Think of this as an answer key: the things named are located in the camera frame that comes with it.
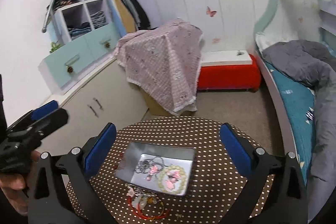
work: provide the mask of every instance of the white pillow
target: white pillow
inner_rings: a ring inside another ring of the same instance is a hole
[[[278,42],[289,42],[292,40],[299,40],[297,32],[288,35],[284,34],[282,37],[278,37],[277,35],[265,34],[264,32],[258,32],[255,35],[255,41],[260,52],[263,52],[263,50]]]

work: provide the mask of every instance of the beige cabinet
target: beige cabinet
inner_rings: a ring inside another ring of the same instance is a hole
[[[117,130],[140,122],[147,111],[139,88],[126,80],[125,71],[113,62],[91,79],[63,105],[69,122],[43,140],[38,151],[68,153],[97,136],[108,122]]]

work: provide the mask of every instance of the jewelry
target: jewelry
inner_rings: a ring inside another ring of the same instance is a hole
[[[130,197],[146,196],[148,198],[155,198],[157,196],[156,194],[146,193],[146,190],[133,186],[128,183],[125,183],[125,186],[128,188],[128,193],[126,194],[126,196],[130,196]]]
[[[164,160],[162,157],[157,156],[151,159],[145,159],[145,160],[140,160],[136,167],[135,167],[135,172],[137,174],[148,174],[146,177],[147,181],[152,180],[152,177],[154,176],[154,180],[156,181],[157,174],[161,172],[165,167],[169,167],[169,165],[164,164]]]
[[[137,205],[137,208],[135,208],[133,205],[132,205],[132,198],[129,197],[128,198],[128,204],[132,207],[133,209],[133,213],[139,217],[139,218],[142,218],[142,219],[145,219],[145,220],[149,220],[149,221],[154,221],[154,220],[157,220],[157,219],[162,219],[162,218],[165,218],[169,215],[169,212],[170,212],[170,209],[167,209],[165,210],[165,207],[164,207],[164,204],[163,202],[161,201],[160,205],[162,207],[162,211],[161,213],[158,215],[158,216],[151,216],[151,217],[147,217],[145,216],[143,213],[142,213],[142,210],[140,209],[140,205],[138,204]]]
[[[157,184],[159,189],[164,193],[180,194],[186,186],[186,173],[184,168],[178,165],[171,165],[165,168],[164,171],[159,174]]]

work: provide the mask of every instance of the metal cabinet handle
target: metal cabinet handle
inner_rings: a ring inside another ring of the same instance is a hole
[[[94,115],[95,115],[96,117],[98,117],[97,112],[95,112],[95,110],[92,108],[92,106],[90,106],[90,105],[87,105],[87,106],[93,111]]]
[[[97,98],[94,98],[94,100],[96,101],[96,103],[99,105],[100,109],[103,109],[103,106],[100,104],[100,102],[97,100]]]

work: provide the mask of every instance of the blue clamp pad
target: blue clamp pad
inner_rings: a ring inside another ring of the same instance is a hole
[[[223,124],[220,128],[219,136],[239,174],[249,178],[252,174],[252,160],[236,135],[226,124]]]
[[[33,121],[38,121],[56,109],[58,109],[58,103],[53,100],[42,107],[35,109],[31,114],[31,119]]]
[[[89,179],[98,174],[100,166],[105,161],[117,137],[117,129],[113,123],[108,123],[96,137],[95,144],[84,158],[84,176]]]

